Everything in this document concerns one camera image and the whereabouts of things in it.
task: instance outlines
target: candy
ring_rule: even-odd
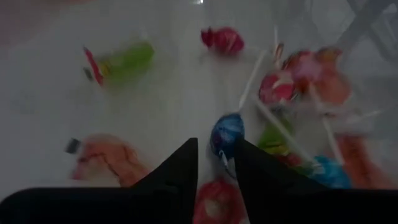
[[[88,180],[94,170],[109,169],[121,187],[131,187],[145,177],[149,171],[142,165],[136,152],[126,142],[110,135],[91,136],[83,142],[72,178]]]
[[[239,189],[223,179],[204,184],[197,195],[194,224],[239,224],[246,218]]]
[[[295,96],[295,87],[290,73],[277,71],[266,75],[261,82],[259,98],[265,104],[285,104]]]
[[[343,154],[345,171],[357,189],[396,189],[385,173],[369,158],[362,136],[342,135],[337,137]]]
[[[287,119],[281,118],[280,122],[290,133],[293,132],[293,127]],[[266,126],[257,146],[259,149],[275,156],[280,162],[290,166],[297,172],[304,175],[309,173],[308,167],[306,167],[306,164],[304,164],[301,158],[290,152],[285,137],[280,133],[279,129],[275,125],[268,124]]]
[[[322,102],[341,105],[348,99],[351,88],[336,67],[340,54],[341,51],[333,47],[315,53],[299,51],[284,62],[282,69],[292,74],[301,93],[308,93],[312,83]]]
[[[334,189],[351,188],[348,175],[337,162],[325,156],[315,156],[315,160],[317,163],[313,166],[313,173],[309,176],[310,178]]]
[[[222,116],[211,131],[211,149],[231,177],[235,177],[234,144],[239,138],[244,138],[244,125],[238,113]]]
[[[218,53],[234,55],[244,47],[242,37],[232,28],[224,27],[216,31],[209,28],[201,31],[202,42],[210,49],[214,48]]]
[[[139,42],[127,49],[98,57],[87,48],[84,48],[84,51],[93,69],[95,80],[100,85],[103,85],[104,78],[117,78],[128,72],[145,68],[154,55],[154,49],[148,42]]]

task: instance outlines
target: white floor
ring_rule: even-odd
[[[94,133],[129,141],[152,168],[198,137],[199,184],[210,180],[210,130],[236,107],[256,49],[272,47],[274,24],[286,57],[334,44],[354,19],[345,0],[38,2],[7,0],[0,9],[0,198],[28,187],[75,185],[68,179],[75,160],[64,148],[70,138]],[[248,49],[237,58],[209,54],[200,42],[200,29],[208,26],[235,27]],[[147,74],[117,92],[88,82],[83,46],[100,54],[138,38],[155,46]],[[350,78],[397,81],[396,68],[366,36],[347,60]],[[389,96],[397,96],[390,86]],[[244,113],[247,139],[256,142],[264,124],[255,111]]]

